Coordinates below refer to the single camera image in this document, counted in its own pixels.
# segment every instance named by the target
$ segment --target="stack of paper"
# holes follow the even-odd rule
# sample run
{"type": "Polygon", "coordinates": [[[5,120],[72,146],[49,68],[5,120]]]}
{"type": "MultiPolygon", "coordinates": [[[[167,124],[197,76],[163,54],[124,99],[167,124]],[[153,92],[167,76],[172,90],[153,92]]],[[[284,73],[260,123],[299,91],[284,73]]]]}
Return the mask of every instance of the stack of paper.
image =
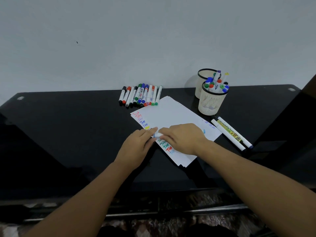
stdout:
{"type": "MultiPolygon", "coordinates": [[[[211,141],[214,141],[221,135],[221,132],[215,126],[170,96],[160,99],[158,106],[149,105],[143,107],[132,112],[131,116],[147,130],[156,126],[159,130],[162,127],[169,128],[172,125],[194,123],[204,132],[205,137],[211,141]]],[[[164,140],[157,139],[156,142],[178,166],[187,167],[196,158],[195,155],[186,155],[176,151],[164,140]]]]}

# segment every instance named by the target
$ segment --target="pen holder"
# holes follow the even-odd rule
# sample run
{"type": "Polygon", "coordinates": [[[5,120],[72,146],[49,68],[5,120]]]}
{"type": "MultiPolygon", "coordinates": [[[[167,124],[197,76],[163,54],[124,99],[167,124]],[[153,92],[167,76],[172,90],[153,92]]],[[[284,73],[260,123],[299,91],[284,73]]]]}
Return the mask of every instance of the pen holder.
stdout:
{"type": "Polygon", "coordinates": [[[213,93],[204,88],[205,82],[201,84],[201,96],[198,104],[198,110],[207,116],[215,115],[218,112],[226,93],[213,93]]]}
{"type": "Polygon", "coordinates": [[[197,72],[198,78],[197,78],[197,83],[195,86],[195,96],[197,98],[200,99],[200,95],[201,95],[201,85],[203,82],[205,82],[207,80],[208,77],[214,77],[214,73],[216,73],[217,70],[214,69],[209,69],[209,68],[205,68],[205,69],[201,69],[197,72]]]}

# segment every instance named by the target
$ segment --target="left hand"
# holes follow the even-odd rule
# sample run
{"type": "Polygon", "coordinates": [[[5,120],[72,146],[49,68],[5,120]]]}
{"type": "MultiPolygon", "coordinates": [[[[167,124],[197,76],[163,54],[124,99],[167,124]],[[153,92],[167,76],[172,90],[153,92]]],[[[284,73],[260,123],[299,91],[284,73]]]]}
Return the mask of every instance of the left hand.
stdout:
{"type": "Polygon", "coordinates": [[[150,138],[157,130],[158,127],[134,131],[124,141],[114,162],[130,171],[135,170],[143,162],[149,148],[157,139],[150,138]]]}

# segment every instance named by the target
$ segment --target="black table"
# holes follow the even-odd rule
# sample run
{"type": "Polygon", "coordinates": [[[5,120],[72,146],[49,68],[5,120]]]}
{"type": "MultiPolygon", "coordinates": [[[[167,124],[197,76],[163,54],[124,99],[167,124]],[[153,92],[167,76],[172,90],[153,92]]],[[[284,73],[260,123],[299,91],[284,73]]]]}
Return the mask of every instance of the black table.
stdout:
{"type": "MultiPolygon", "coordinates": [[[[195,88],[163,89],[161,97],[171,96],[210,121],[198,111],[199,100],[194,92],[195,88]]],[[[231,87],[218,115],[254,143],[298,92],[293,85],[231,87]]],[[[114,161],[127,136],[140,129],[130,117],[136,108],[120,106],[120,93],[26,92],[3,104],[0,113],[51,156],[19,155],[8,160],[2,169],[6,179],[1,182],[6,184],[0,200],[72,196],[100,174],[114,161]]],[[[215,142],[241,155],[223,135],[215,142]]],[[[221,183],[220,176],[201,159],[195,159],[187,168],[177,167],[155,144],[119,194],[198,190],[221,183]]]]}

